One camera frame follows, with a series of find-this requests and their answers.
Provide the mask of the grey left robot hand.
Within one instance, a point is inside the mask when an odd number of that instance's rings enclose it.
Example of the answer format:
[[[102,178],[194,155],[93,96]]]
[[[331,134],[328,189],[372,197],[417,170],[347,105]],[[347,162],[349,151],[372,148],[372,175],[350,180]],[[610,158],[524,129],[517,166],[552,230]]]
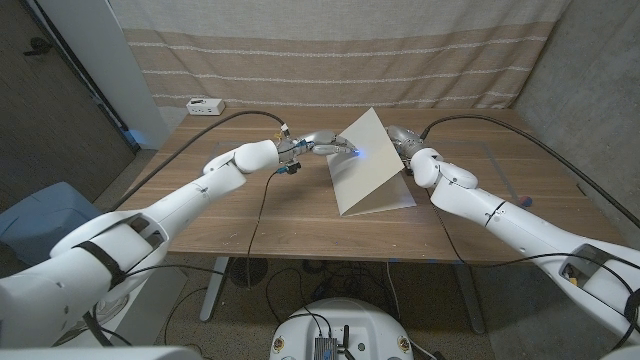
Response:
[[[359,149],[346,138],[331,130],[319,130],[297,138],[285,138],[277,145],[279,162],[292,164],[305,153],[318,156],[349,154],[358,156]]]

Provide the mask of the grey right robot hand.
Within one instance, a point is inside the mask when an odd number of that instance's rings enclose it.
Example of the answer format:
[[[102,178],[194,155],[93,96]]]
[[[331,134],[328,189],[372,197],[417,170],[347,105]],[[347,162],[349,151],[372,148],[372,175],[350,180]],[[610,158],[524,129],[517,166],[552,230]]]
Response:
[[[386,133],[396,151],[407,159],[411,159],[417,152],[425,148],[423,140],[407,128],[390,125],[386,128]]]

